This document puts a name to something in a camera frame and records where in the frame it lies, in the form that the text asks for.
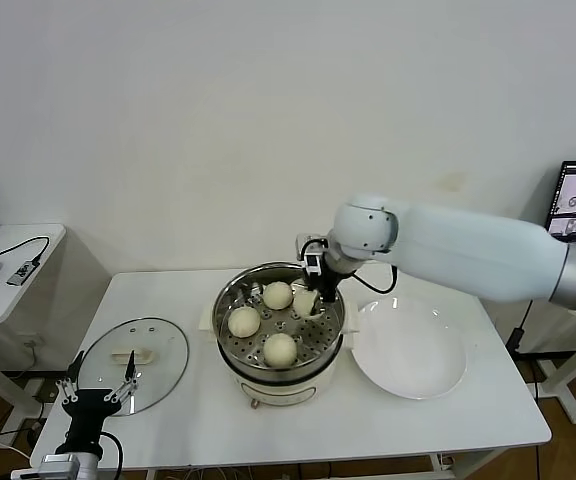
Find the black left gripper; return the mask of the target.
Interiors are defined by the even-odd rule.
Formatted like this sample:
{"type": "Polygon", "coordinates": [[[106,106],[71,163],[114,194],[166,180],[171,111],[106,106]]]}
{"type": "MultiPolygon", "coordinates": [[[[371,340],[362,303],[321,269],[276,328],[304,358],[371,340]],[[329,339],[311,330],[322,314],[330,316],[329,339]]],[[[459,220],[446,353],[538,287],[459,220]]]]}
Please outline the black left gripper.
{"type": "Polygon", "coordinates": [[[57,447],[57,453],[102,453],[99,444],[104,422],[121,409],[119,401],[125,401],[137,389],[135,351],[126,363],[122,384],[115,390],[78,390],[79,372],[85,352],[80,351],[68,366],[65,376],[57,381],[64,396],[62,408],[70,417],[65,441],[57,447]]]}

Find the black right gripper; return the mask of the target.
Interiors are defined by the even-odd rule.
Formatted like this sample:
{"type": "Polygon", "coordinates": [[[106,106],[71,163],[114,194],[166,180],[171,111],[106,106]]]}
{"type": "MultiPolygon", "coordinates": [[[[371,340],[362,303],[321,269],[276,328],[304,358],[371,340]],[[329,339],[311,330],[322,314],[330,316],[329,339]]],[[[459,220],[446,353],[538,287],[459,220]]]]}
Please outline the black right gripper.
{"type": "Polygon", "coordinates": [[[336,300],[341,276],[334,271],[323,271],[320,275],[305,275],[303,281],[307,290],[317,290],[321,296],[313,301],[310,309],[310,318],[317,319],[325,314],[326,303],[336,300]]]}

